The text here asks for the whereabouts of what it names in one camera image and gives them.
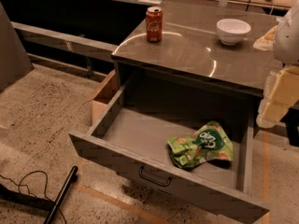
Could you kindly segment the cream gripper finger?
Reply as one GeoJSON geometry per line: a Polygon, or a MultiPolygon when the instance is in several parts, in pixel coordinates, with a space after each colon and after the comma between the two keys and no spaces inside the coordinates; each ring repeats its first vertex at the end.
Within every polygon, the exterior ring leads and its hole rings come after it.
{"type": "Polygon", "coordinates": [[[253,47],[257,50],[261,51],[272,51],[274,47],[274,37],[277,30],[277,26],[272,27],[268,32],[266,32],[263,36],[258,38],[253,47]]]}
{"type": "Polygon", "coordinates": [[[286,65],[271,71],[265,81],[263,99],[258,108],[257,125],[272,128],[299,101],[299,66],[286,65]]]}

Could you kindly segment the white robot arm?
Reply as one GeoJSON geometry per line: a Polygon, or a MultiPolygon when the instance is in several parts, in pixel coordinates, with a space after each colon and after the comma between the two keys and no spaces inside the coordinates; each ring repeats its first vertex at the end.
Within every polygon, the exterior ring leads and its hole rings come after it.
{"type": "Polygon", "coordinates": [[[299,2],[253,47],[262,51],[272,50],[284,64],[279,72],[271,72],[264,85],[256,122],[261,128],[272,128],[299,101],[299,2]]]}

